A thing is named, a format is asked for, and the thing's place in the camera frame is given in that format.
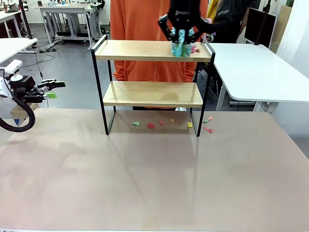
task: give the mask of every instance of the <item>black metal frame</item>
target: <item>black metal frame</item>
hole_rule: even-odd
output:
[[[206,46],[211,51],[211,61],[210,61],[210,63],[208,63],[208,65],[211,65],[212,66],[211,68],[214,68],[214,58],[215,58],[216,53],[215,53],[214,49],[210,46],[210,44],[207,42],[207,40],[205,40],[203,38],[203,41],[205,42]],[[198,75],[199,66],[200,66],[200,62],[197,63],[197,68],[195,70],[195,76],[194,76],[194,79],[193,79],[194,83],[197,82],[197,75]],[[194,115],[193,115],[193,108],[190,108],[190,115],[191,115],[191,118],[192,118],[192,123],[193,123],[194,131],[195,131],[195,134],[197,135],[197,137],[199,137],[200,134],[201,134],[202,124],[203,124],[203,117],[204,117],[206,100],[207,100],[207,95],[208,95],[208,89],[209,89],[210,82],[211,82],[211,79],[208,76],[207,77],[207,81],[206,81],[205,94],[204,94],[204,96],[202,96],[203,104],[202,104],[201,115],[200,115],[200,118],[199,118],[199,124],[198,124],[198,128],[197,129],[196,129],[196,121],[195,121],[195,118],[194,118]]]
[[[97,49],[104,43],[104,41],[107,40],[107,35],[103,35],[101,39],[99,39],[98,42],[96,42],[96,44],[91,48],[91,57],[92,57],[92,62],[93,62],[93,66],[95,69],[95,75],[96,75],[96,82],[97,82],[97,86],[98,86],[98,97],[100,99],[100,105],[101,105],[101,111],[102,111],[102,116],[103,116],[103,122],[104,122],[104,128],[105,128],[105,133],[106,135],[109,135],[112,129],[112,123],[114,121],[115,118],[115,114],[116,114],[116,107],[114,106],[114,113],[112,115],[112,118],[109,122],[109,124],[107,125],[107,120],[106,120],[106,115],[105,115],[105,108],[104,108],[104,102],[103,102],[103,96],[102,96],[102,90],[101,90],[101,83],[100,83],[100,77],[98,74],[98,65],[97,65],[97,59],[96,59],[96,51]],[[108,72],[110,75],[110,81],[112,81],[112,68],[111,68],[111,61],[108,60],[107,61],[108,64]]]
[[[111,128],[112,128],[112,123],[113,123],[114,118],[115,118],[116,107],[113,106],[114,113],[112,115],[112,118],[111,118],[109,124],[107,124],[105,108],[104,108],[104,102],[103,102],[103,95],[102,95],[102,90],[101,90],[101,83],[100,83],[100,78],[99,78],[99,73],[98,73],[97,59],[96,59],[96,54],[95,54],[96,51],[98,50],[98,48],[107,39],[108,39],[107,35],[103,35],[102,38],[98,42],[96,42],[96,44],[91,48],[91,56],[92,56],[93,66],[94,66],[94,69],[95,69],[96,82],[97,82],[97,86],[98,86],[98,96],[99,96],[99,99],[100,99],[100,105],[101,105],[101,111],[102,111],[102,116],[103,116],[105,133],[106,133],[106,135],[109,135],[110,132],[111,132]],[[206,46],[209,48],[209,50],[211,51],[211,61],[210,61],[209,65],[214,66],[215,51],[214,51],[214,49],[210,46],[210,44],[206,40],[204,40],[204,42],[205,42]],[[109,71],[110,81],[112,81],[111,61],[107,60],[107,64],[108,64],[108,71]],[[193,82],[195,82],[195,83],[197,82],[197,75],[198,75],[199,65],[200,65],[200,62],[197,63],[195,77],[193,79]],[[197,137],[199,137],[200,133],[201,133],[201,128],[202,128],[202,124],[203,124],[203,116],[204,116],[204,111],[205,111],[205,106],[206,106],[206,100],[207,100],[207,95],[208,95],[209,84],[210,84],[210,78],[208,77],[207,81],[206,81],[205,94],[204,94],[204,96],[202,96],[203,104],[202,104],[202,109],[201,109],[201,115],[200,115],[200,119],[199,119],[198,129],[196,129],[196,122],[195,122],[194,115],[193,115],[193,108],[190,108],[190,115],[191,115],[191,118],[192,118],[193,127],[194,127],[194,130],[195,130],[195,133],[196,133]]]

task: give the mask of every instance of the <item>blue cloth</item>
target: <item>blue cloth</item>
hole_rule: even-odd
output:
[[[175,28],[172,28],[172,34],[175,35],[176,30]],[[188,57],[191,54],[191,49],[192,49],[192,43],[191,44],[183,44],[184,42],[184,34],[185,30],[179,30],[178,35],[178,43],[173,43],[172,42],[172,54],[176,57]],[[194,34],[193,28],[189,30],[189,36]]]

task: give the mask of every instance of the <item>wooden shelf board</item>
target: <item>wooden shelf board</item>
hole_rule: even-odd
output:
[[[203,104],[196,83],[112,81],[104,105],[194,107]]]
[[[196,42],[200,52],[190,57],[177,58],[171,53],[171,41],[106,40],[96,51],[96,58],[103,60],[145,60],[210,62],[211,54],[203,43]]]

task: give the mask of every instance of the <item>orange hoodie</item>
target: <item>orange hoodie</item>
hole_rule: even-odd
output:
[[[158,25],[169,11],[170,0],[111,0],[111,33],[114,40],[166,41]],[[207,0],[201,0],[206,18]],[[195,62],[115,61],[118,81],[192,82]]]

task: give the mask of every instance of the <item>black hose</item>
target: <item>black hose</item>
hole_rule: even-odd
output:
[[[28,114],[29,122],[27,125],[23,127],[13,127],[7,124],[5,121],[3,121],[2,118],[0,118],[0,127],[6,129],[7,131],[12,131],[12,132],[25,132],[25,131],[30,130],[35,124],[35,115],[33,113],[33,110],[26,103],[19,100],[16,96],[13,96],[12,99],[14,102],[17,103],[17,105],[23,108],[25,112]]]

